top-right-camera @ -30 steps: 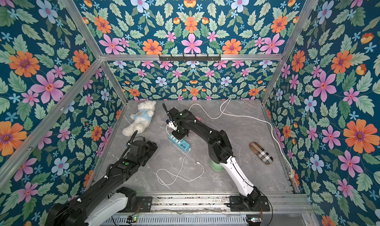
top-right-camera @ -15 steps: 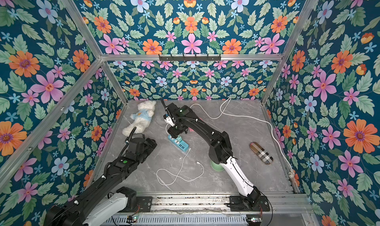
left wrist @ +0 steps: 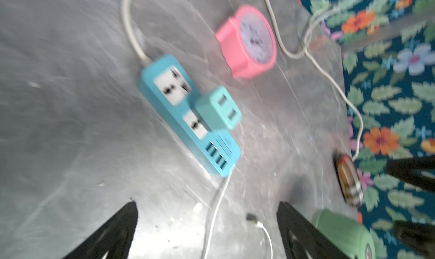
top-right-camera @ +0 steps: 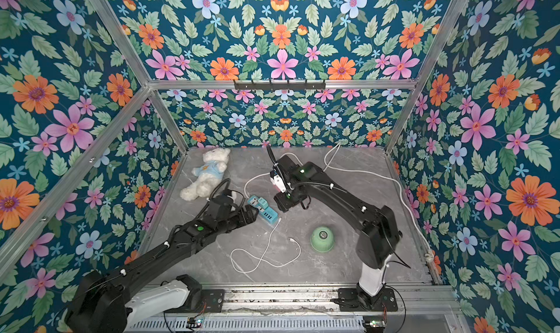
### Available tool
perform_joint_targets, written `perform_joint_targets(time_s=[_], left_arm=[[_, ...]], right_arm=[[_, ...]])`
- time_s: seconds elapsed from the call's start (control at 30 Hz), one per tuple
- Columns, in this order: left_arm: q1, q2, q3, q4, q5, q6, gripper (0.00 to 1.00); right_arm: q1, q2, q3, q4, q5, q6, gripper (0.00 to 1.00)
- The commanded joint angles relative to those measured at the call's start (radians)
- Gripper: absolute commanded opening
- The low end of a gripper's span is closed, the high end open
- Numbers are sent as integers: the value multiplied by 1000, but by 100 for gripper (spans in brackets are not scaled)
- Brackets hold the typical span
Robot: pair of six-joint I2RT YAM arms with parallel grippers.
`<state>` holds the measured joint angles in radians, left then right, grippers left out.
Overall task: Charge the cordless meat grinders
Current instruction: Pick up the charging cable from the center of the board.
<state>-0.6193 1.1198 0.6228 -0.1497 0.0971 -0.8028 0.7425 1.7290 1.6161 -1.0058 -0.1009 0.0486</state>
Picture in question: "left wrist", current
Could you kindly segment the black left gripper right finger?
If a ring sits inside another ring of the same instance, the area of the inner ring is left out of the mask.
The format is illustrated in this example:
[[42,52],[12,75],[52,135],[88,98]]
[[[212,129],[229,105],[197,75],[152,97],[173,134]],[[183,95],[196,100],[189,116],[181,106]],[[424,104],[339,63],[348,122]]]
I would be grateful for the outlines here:
[[276,219],[288,259],[348,257],[288,202],[279,203]]

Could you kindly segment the teal USB wall charger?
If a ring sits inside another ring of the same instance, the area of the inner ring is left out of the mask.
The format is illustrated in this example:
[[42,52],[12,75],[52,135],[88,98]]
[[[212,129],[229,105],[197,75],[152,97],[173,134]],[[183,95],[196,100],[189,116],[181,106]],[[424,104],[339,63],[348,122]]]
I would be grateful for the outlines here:
[[242,118],[242,113],[224,86],[202,95],[194,108],[208,130],[213,132],[233,130]]

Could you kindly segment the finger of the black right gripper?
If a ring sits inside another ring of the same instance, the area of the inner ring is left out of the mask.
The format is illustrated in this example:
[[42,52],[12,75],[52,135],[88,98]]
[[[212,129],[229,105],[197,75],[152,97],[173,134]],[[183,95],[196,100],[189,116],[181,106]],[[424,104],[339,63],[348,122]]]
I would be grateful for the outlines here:
[[435,257],[434,225],[396,221],[393,226],[393,235],[426,259]]
[[418,157],[398,160],[388,160],[385,172],[405,183],[414,185],[427,192],[435,192],[435,180],[424,176],[421,171],[435,169],[435,157]]

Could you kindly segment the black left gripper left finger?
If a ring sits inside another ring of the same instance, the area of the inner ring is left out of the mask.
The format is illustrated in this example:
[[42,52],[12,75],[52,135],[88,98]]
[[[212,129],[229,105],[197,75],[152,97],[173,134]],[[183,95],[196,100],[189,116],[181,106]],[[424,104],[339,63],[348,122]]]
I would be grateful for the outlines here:
[[137,223],[137,204],[135,201],[128,202],[65,258],[126,259]]

